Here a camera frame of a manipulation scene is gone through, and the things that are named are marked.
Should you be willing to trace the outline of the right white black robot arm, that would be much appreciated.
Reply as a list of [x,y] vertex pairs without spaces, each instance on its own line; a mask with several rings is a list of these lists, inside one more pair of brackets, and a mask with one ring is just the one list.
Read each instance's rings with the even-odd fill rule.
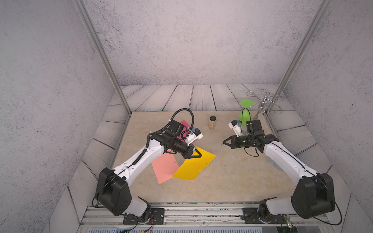
[[319,215],[339,210],[333,178],[303,163],[276,136],[265,134],[260,120],[246,121],[244,115],[241,115],[228,126],[235,134],[224,140],[224,145],[232,149],[255,148],[257,153],[263,153],[273,160],[294,182],[292,196],[260,201],[256,214],[262,223],[269,224],[275,217],[286,215],[317,219]]

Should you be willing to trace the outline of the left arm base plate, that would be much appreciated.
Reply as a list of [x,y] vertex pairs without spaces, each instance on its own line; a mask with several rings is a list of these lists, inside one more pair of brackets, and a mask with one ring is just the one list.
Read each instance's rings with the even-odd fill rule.
[[147,224],[147,225],[162,225],[164,223],[165,209],[164,208],[148,208],[141,216],[135,216],[126,213],[124,215],[124,225]]

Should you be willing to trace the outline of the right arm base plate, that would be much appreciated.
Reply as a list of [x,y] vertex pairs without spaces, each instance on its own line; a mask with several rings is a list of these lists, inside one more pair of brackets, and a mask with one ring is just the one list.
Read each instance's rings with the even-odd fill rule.
[[282,215],[275,215],[269,217],[267,220],[259,217],[258,208],[243,208],[241,219],[245,224],[284,224],[285,217]]

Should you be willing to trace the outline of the yellow paper sheet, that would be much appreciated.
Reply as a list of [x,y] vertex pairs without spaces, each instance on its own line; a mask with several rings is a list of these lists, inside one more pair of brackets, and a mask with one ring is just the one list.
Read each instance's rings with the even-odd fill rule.
[[209,153],[199,147],[197,148],[202,154],[202,157],[186,159],[173,175],[174,178],[182,180],[194,180],[208,166],[206,163],[211,163],[216,157],[216,155],[212,153]]

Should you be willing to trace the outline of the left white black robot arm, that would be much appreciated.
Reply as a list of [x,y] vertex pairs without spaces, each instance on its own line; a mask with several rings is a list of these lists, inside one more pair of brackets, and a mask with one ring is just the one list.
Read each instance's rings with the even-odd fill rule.
[[172,150],[184,159],[200,158],[202,155],[193,142],[202,138],[198,128],[184,126],[174,118],[182,111],[193,112],[188,108],[177,110],[168,123],[158,131],[147,134],[146,144],[127,161],[111,169],[104,168],[99,175],[94,198],[113,215],[123,213],[134,215],[139,222],[147,222],[151,216],[151,205],[140,197],[132,196],[130,186],[137,176],[155,159]]

